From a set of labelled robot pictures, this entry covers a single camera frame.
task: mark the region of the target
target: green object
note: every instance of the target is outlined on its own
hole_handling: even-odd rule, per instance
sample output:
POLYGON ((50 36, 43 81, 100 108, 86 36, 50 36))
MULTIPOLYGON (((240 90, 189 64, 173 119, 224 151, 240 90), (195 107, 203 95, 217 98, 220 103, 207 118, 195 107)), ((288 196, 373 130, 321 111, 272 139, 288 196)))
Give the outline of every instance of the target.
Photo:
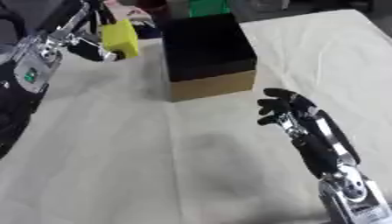
POLYGON ((24 75, 24 79, 30 83, 34 83, 37 78, 37 71, 32 68, 24 75))
POLYGON ((189 0, 191 18, 229 13, 227 0, 189 0))

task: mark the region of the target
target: wire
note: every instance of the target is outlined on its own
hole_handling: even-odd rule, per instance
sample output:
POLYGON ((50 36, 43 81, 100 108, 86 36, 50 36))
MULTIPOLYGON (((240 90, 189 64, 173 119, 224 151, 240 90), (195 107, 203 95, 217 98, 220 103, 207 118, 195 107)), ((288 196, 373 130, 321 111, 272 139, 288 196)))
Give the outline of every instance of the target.
POLYGON ((14 25, 17 39, 20 40, 27 36, 27 30, 25 27, 25 20, 19 16, 15 11, 10 10, 2 0, 0 0, 0 7, 5 10, 5 13, 0 14, 0 20, 7 20, 14 25))
POLYGON ((6 11, 9 11, 7 5, 5 5, 5 3, 3 3, 3 1, 1 1, 1 0, 0 0, 0 7, 2 7, 6 11))

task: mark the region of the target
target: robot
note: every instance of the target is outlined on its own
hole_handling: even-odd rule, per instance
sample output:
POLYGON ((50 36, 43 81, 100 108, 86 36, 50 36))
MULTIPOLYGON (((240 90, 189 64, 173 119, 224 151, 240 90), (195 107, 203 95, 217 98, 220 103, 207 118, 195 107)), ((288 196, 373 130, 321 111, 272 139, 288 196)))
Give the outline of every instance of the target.
POLYGON ((264 90, 260 125, 276 123, 290 137, 318 182, 319 197, 332 223, 392 223, 389 204, 377 184, 364 175, 361 158, 333 119, 300 94, 264 90))
POLYGON ((24 20, 0 2, 6 13, 0 19, 11 22, 18 37, 16 45, 0 45, 0 158, 19 139, 44 98, 49 80, 63 59, 61 48, 92 61, 124 58, 122 52, 108 52, 97 35, 101 24, 116 19, 101 0, 63 1, 32 34, 24 20), (90 32, 84 27, 89 24, 90 32))
MULTIPOLYGON (((114 24, 101 0, 65 1, 36 32, 28 35, 24 20, 1 4, 19 41, 0 47, 0 158, 28 125, 62 61, 60 48, 92 61, 120 60, 108 52, 97 33, 101 24, 114 24), (90 33, 82 27, 90 24, 90 33)), ((319 197, 333 223, 392 223, 392 212, 377 184, 358 170, 361 159, 333 119, 294 92, 269 88, 262 99, 260 125, 277 123, 298 149, 309 171, 319 179, 319 197)))

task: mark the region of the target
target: white cloth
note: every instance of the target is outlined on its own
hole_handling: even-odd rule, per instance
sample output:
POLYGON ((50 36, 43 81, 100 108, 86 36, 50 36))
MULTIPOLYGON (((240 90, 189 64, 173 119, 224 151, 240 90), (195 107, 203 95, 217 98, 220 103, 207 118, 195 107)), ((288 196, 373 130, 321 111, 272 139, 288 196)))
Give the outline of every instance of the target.
POLYGON ((0 163, 2 224, 315 223, 317 180, 276 126, 263 89, 328 111, 390 199, 392 42, 352 10, 242 25, 253 91, 166 101, 162 44, 99 64, 66 55, 44 103, 0 163))

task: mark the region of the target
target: brown box base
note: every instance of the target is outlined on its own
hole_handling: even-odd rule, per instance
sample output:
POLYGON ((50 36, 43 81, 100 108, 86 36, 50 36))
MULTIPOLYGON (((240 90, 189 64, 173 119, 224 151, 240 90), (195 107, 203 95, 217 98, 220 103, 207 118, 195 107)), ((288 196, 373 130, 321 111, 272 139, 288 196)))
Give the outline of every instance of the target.
POLYGON ((223 74, 199 80, 171 82, 171 101, 182 102, 215 95, 251 90, 256 71, 223 74))

